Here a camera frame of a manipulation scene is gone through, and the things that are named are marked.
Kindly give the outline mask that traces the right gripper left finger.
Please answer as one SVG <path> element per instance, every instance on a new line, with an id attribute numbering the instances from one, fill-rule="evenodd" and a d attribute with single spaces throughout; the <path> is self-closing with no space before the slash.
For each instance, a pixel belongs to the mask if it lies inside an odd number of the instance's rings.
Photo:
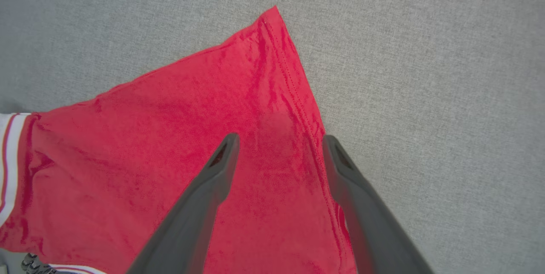
<path id="1" fill-rule="evenodd" d="M 203 272 L 217 210 L 229 195 L 239 150 L 239 135 L 226 135 L 131 264 L 129 274 Z"/>

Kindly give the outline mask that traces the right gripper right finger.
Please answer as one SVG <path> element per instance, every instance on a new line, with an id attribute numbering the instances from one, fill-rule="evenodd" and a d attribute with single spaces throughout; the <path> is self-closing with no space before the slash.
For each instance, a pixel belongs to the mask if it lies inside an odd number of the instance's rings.
<path id="1" fill-rule="evenodd" d="M 323 158 L 331 196 L 344 213 L 357 272 L 431 274 L 425 258 L 334 136 L 324 136 Z"/>

